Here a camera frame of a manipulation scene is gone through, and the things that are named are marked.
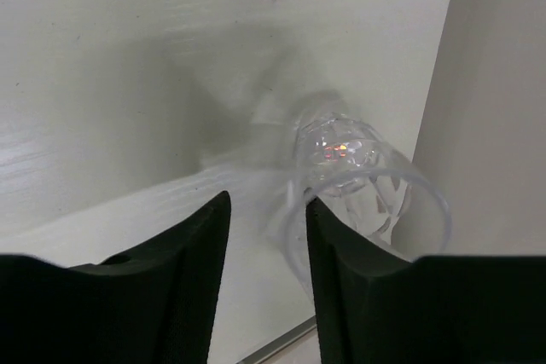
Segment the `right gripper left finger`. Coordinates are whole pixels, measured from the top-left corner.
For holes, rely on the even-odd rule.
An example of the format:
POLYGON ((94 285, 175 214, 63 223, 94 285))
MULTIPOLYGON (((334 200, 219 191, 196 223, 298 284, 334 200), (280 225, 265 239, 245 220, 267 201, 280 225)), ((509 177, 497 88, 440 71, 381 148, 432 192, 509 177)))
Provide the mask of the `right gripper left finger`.
POLYGON ((221 192, 102 263, 1 257, 4 363, 204 363, 229 238, 221 192))

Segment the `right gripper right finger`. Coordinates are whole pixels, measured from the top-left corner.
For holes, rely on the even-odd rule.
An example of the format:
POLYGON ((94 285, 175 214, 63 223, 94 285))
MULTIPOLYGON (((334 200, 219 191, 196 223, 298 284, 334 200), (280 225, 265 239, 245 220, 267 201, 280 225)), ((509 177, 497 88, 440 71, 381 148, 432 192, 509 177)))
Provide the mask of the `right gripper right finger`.
POLYGON ((544 362, 543 257, 410 263, 318 199, 305 219, 322 362, 544 362))

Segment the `clear plastic cup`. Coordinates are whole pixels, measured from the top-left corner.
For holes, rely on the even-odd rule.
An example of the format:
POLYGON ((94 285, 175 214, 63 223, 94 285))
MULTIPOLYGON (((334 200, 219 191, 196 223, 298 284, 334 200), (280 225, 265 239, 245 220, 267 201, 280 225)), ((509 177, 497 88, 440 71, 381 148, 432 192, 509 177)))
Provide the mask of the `clear plastic cup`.
POLYGON ((290 177, 280 232, 288 266, 313 294, 305 208, 320 199, 358 236, 412 262, 444 251, 452 230, 440 191, 332 90, 290 113, 290 177))

